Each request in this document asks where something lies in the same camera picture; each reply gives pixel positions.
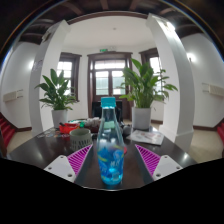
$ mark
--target ceiling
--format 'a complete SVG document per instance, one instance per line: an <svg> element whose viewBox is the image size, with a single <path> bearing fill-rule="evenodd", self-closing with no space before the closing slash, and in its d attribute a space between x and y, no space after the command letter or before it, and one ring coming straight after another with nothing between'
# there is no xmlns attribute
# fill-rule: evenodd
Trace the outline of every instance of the ceiling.
<svg viewBox="0 0 224 224"><path fill-rule="evenodd" d="M95 18L102 13L105 13L105 17ZM132 13L131 16L141 17L142 19L131 18L130 13ZM75 27L71 31L73 35L66 38L68 45L73 44L74 46L74 44L79 43L79 46L82 46L84 40L86 47L90 44L92 47L98 45L99 41L102 45L107 45L109 42L113 45L120 45L124 39L126 41L123 42L123 45L125 43L143 43L148 35L148 38L151 38L149 31L143 29L143 21L149 13L168 19L176 27L176 33L180 38L193 33L202 33L201 29L185 15L159 0L70 0L50 9L34 21L22 33L20 41L40 44L47 29L64 19L69 25ZM118 17L110 18L110 16L121 16L121 14L123 18L120 21L118 21ZM133 26L135 32L132 32L130 20L133 21L131 26ZM88 26L88 29L84 29L84 25L90 24L91 26Z"/></svg>
<svg viewBox="0 0 224 224"><path fill-rule="evenodd" d="M71 24L63 47L136 46L154 43L146 20L135 17L107 16Z"/></svg>

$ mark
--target window frame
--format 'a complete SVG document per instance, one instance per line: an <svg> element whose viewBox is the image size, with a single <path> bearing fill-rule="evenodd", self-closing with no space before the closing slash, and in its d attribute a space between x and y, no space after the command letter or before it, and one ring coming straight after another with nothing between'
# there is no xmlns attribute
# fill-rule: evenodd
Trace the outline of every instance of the window frame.
<svg viewBox="0 0 224 224"><path fill-rule="evenodd" d="M89 54L87 55L88 57L88 77L87 77L87 94L88 94L88 115L89 117L92 116L92 102L93 102L93 97L94 94L94 72L95 72L95 61L100 61L100 60L125 60L125 67L129 67L132 69L132 61L131 61L131 55L132 52L116 52L116 51L108 51L108 52L102 52L102 53L96 53L96 54ZM110 70L122 70L122 68L112 68ZM129 110L128 110L128 117L131 120L131 107L133 107L133 102L128 101L129 105Z"/></svg>
<svg viewBox="0 0 224 224"><path fill-rule="evenodd" d="M146 51L141 51L141 52L139 52L139 54L141 55L142 64L144 64L146 62L149 62L149 64L150 64L150 58L154 58L154 57L160 58L157 48L151 48L151 49L148 49ZM161 81L161 91L162 90L163 90L163 83Z"/></svg>
<svg viewBox="0 0 224 224"><path fill-rule="evenodd" d="M58 61L58 62L60 61L72 62L71 78L65 78L65 79L71 80L71 87L75 88L75 91L74 89L71 89L71 93L75 93L76 101L78 102L80 102L78 98L78 78L79 78L80 57L82 57L82 55L61 52L61 55Z"/></svg>

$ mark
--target table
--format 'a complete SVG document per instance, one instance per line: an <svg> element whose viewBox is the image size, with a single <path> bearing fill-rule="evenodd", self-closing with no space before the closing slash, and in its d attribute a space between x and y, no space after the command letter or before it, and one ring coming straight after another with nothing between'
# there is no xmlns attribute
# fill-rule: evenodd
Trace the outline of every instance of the table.
<svg viewBox="0 0 224 224"><path fill-rule="evenodd" d="M149 131L158 132L153 127L150 127ZM161 146L139 143L126 138L124 138L124 143L127 147L127 153L124 156L124 174L120 184L107 186L102 182L97 160L96 140L93 140L93 147L88 153L83 167L75 180L75 184L92 189L116 190L139 188L152 183L153 179L148 173L135 144L147 148L160 156L169 155L183 168L196 164L187 153L165 136ZM9 153L7 158L44 169L59 155L68 156L72 153L69 137L34 137Z"/></svg>

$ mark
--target green sign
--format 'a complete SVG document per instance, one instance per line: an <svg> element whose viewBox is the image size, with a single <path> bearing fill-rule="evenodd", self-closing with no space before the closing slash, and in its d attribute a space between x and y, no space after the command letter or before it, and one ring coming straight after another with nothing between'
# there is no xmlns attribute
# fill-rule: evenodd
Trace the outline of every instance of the green sign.
<svg viewBox="0 0 224 224"><path fill-rule="evenodd" d="M105 52L107 51L108 49L100 49L100 52Z"/></svg>

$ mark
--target window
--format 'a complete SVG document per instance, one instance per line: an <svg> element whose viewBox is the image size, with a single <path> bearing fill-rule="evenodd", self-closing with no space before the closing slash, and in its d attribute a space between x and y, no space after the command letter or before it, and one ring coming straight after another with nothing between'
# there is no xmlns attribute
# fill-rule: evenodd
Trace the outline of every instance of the window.
<svg viewBox="0 0 224 224"><path fill-rule="evenodd" d="M125 60L95 61L96 95L109 95L110 93L112 93L111 95L125 94L124 89L117 88L124 82L124 77L122 77L122 69L124 67Z"/></svg>
<svg viewBox="0 0 224 224"><path fill-rule="evenodd" d="M144 64L145 62L149 62L150 66L153 68L153 71L154 71L153 76L159 75L156 73L160 72L160 69L162 69L162 66L161 66L161 61L160 61L157 49L153 48L153 49L149 49L147 51L142 51L139 53L141 54L142 63ZM160 83L157 83L156 91L162 91L162 90L163 90L163 87L162 87L162 81L161 81Z"/></svg>
<svg viewBox="0 0 224 224"><path fill-rule="evenodd" d="M112 80L113 80L113 95L124 95L125 89L118 89L117 86L120 86L121 83L125 81L122 71L112 71Z"/></svg>
<svg viewBox="0 0 224 224"><path fill-rule="evenodd" d="M72 78L72 62L59 61L57 68L57 75L59 76L61 71L64 70L64 78L65 80L69 80L68 87L71 87L71 78ZM71 90L66 90L65 95L72 93Z"/></svg>
<svg viewBox="0 0 224 224"><path fill-rule="evenodd" d="M92 116L92 102L100 102L102 97L114 96L117 106L121 106L122 119L130 119L132 102L119 98L128 94L128 89L119 89L125 81L123 68L130 67L131 52L104 52L87 55L88 61L88 114Z"/></svg>
<svg viewBox="0 0 224 224"><path fill-rule="evenodd" d="M109 94L108 71L96 72L96 95Z"/></svg>
<svg viewBox="0 0 224 224"><path fill-rule="evenodd" d="M58 67L57 75L59 76L61 71L64 70L65 80L69 80L68 87L74 87L74 89L66 90L65 94L74 93L76 100L78 100L78 74L79 74L79 61L81 55L71 54L71 53L61 53Z"/></svg>
<svg viewBox="0 0 224 224"><path fill-rule="evenodd" d="M160 69L162 69L160 58L159 57L149 58L149 63L150 63L150 66L153 68L153 71L154 71L153 76L159 75L159 74L156 74L156 73L160 72ZM161 91L161 90L162 90L162 81L157 83L157 87L156 87L156 91Z"/></svg>

